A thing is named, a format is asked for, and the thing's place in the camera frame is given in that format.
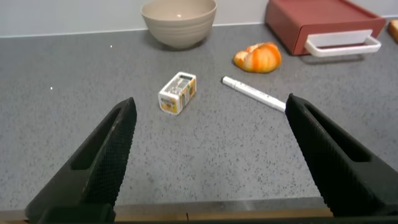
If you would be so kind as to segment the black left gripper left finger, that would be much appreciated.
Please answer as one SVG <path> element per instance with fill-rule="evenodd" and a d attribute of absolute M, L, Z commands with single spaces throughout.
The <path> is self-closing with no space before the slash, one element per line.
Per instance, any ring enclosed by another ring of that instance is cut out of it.
<path fill-rule="evenodd" d="M 112 223 L 137 121 L 119 102 L 25 208 L 31 223 Z"/>

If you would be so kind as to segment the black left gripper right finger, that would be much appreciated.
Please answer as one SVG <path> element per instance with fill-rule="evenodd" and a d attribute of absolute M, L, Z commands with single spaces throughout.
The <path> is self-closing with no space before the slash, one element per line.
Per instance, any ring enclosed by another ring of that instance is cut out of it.
<path fill-rule="evenodd" d="M 313 181 L 337 217 L 397 215 L 397 171 L 309 101 L 290 94 L 285 114 Z"/>

